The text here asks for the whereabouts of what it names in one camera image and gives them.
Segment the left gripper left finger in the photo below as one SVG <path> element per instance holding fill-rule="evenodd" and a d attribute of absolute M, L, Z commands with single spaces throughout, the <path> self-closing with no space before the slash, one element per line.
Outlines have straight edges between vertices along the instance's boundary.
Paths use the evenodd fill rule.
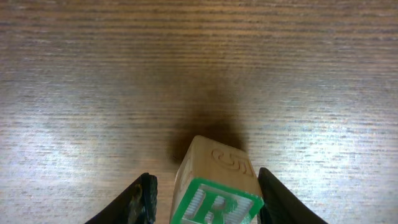
<path fill-rule="evenodd" d="M 156 176 L 143 173 L 86 224 L 154 224 L 157 186 Z"/>

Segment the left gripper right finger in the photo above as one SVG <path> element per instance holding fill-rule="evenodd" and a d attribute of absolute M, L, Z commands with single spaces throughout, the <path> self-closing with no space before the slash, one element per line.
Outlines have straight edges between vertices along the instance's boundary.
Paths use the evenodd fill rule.
<path fill-rule="evenodd" d="M 258 175 L 264 206 L 257 214 L 261 224 L 326 224 L 304 205 L 269 169 Z"/>

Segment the green R block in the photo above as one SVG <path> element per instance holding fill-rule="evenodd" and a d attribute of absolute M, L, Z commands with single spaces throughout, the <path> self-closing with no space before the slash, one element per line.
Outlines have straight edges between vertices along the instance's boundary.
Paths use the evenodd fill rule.
<path fill-rule="evenodd" d="M 175 178 L 170 224 L 251 223 L 263 206 L 248 154 L 195 136 Z"/>

